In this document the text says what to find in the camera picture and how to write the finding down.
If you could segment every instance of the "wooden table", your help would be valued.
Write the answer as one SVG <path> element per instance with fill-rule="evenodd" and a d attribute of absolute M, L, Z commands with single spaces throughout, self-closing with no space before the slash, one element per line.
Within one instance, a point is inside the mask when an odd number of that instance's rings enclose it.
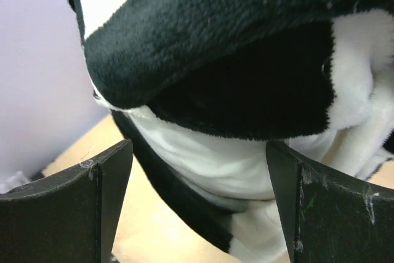
<path fill-rule="evenodd" d="M 46 176 L 93 157 L 123 137 L 107 116 L 47 169 Z M 387 163 L 372 183 L 394 188 L 394 165 Z M 134 159 L 113 252 L 121 263 L 237 263 L 186 226 L 151 187 Z M 283 256 L 277 263 L 289 262 Z"/>

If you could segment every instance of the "black and white towel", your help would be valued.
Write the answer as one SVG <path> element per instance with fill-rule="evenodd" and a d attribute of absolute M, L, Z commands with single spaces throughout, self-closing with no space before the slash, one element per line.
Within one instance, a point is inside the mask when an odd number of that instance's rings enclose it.
<path fill-rule="evenodd" d="M 156 191 L 243 262 L 286 250 L 268 140 L 360 179 L 392 157 L 394 0 L 70 3 L 95 98 Z"/>

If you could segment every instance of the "wall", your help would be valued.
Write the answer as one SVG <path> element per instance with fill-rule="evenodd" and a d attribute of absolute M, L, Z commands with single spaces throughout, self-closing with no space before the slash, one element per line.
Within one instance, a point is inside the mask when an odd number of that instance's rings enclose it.
<path fill-rule="evenodd" d="M 0 183 L 50 163 L 106 115 L 66 0 L 0 0 Z"/>

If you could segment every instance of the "fabric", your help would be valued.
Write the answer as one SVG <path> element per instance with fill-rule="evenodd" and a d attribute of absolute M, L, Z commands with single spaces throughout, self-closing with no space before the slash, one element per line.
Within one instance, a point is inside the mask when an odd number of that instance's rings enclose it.
<path fill-rule="evenodd" d="M 286 249 L 267 141 L 360 179 L 392 157 L 394 0 L 70 3 L 95 99 L 126 117 L 154 188 L 243 262 Z M 167 167 L 162 176 L 155 166 Z M 211 215 L 226 242 L 178 202 L 205 208 L 195 193 L 228 211 Z"/>

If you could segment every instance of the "black object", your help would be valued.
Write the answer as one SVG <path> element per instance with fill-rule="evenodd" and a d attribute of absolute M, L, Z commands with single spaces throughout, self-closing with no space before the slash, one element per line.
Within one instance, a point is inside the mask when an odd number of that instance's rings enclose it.
<path fill-rule="evenodd" d="M 280 142 L 267 144 L 267 163 L 292 263 L 394 262 L 394 190 Z"/>
<path fill-rule="evenodd" d="M 132 166 L 123 140 L 0 195 L 2 263 L 107 263 Z"/>

